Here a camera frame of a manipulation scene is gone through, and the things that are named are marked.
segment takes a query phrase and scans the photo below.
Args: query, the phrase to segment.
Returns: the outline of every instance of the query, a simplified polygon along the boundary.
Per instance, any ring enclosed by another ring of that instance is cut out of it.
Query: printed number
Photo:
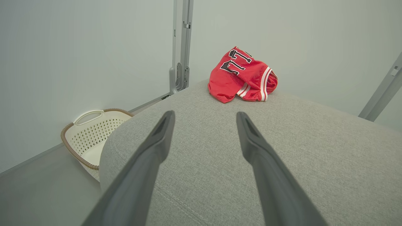
[[[252,56],[250,56],[248,53],[246,53],[246,54],[247,54],[249,57],[247,57],[247,56],[245,56],[245,55],[239,53],[239,52],[238,52],[237,50],[235,50],[235,49],[232,49],[232,50],[229,52],[230,58],[232,58],[232,59],[237,59],[237,57],[239,56],[239,57],[245,59],[245,60],[247,61],[247,63],[250,63]],[[223,70],[225,70],[225,71],[228,71],[228,72],[230,72],[230,73],[233,73],[233,74],[239,76],[239,72],[238,72],[238,71],[229,69],[230,64],[233,65],[233,66],[235,66],[235,67],[237,67],[237,68],[239,68],[240,70],[245,70],[245,69],[246,69],[246,68],[244,68],[244,67],[238,65],[238,64],[237,64],[236,62],[234,62],[233,60],[229,60],[229,61],[226,61],[225,63],[223,63],[220,69],[223,69]]]

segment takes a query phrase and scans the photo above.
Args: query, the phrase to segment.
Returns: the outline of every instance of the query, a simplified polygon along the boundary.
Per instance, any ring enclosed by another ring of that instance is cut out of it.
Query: brown wicker rim
[[[131,114],[128,111],[122,110],[122,109],[118,109],[118,108],[109,108],[109,109],[105,109],[103,110],[104,112],[108,112],[108,111],[120,111],[130,117],[133,117],[134,115]],[[64,145],[66,146],[66,148],[68,149],[68,151],[74,156],[74,158],[76,158],[78,161],[80,161],[82,164],[84,164],[86,167],[94,169],[94,170],[99,170],[99,166],[95,166],[89,162],[87,162],[85,159],[83,159],[80,155],[78,155],[74,149],[72,149],[72,147],[68,144],[67,139],[66,139],[66,132],[69,128],[71,128],[74,125],[74,123],[70,123],[68,124],[61,133],[61,137],[62,137],[62,141],[64,143]]]

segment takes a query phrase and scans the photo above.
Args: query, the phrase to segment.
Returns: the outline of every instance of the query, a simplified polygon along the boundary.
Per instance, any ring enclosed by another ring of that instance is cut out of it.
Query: gray fabric cushion
[[[164,111],[176,112],[147,224],[264,224],[236,113],[246,112],[331,224],[402,221],[402,134],[275,91],[267,102],[222,104],[203,81],[135,115],[107,140],[105,190]]]

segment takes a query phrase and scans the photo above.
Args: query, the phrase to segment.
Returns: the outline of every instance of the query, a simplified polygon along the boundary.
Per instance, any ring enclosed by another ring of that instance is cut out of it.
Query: gray metal pole
[[[374,121],[402,86],[402,52],[388,71],[373,96],[359,114],[360,118]]]
[[[183,0],[183,16],[181,22],[181,50],[180,62],[175,66],[175,50],[176,50],[176,17],[177,17],[177,0],[174,0],[174,20],[173,20],[173,67],[169,70],[170,95],[177,93],[189,86],[189,59],[190,59],[190,40],[193,22],[193,5],[194,0]]]

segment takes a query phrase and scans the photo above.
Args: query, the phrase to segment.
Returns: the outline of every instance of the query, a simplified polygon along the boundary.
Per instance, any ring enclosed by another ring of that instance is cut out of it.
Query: laundry basket
[[[99,181],[99,160],[110,134],[133,114],[121,109],[93,110],[68,124],[61,137],[70,153]]]

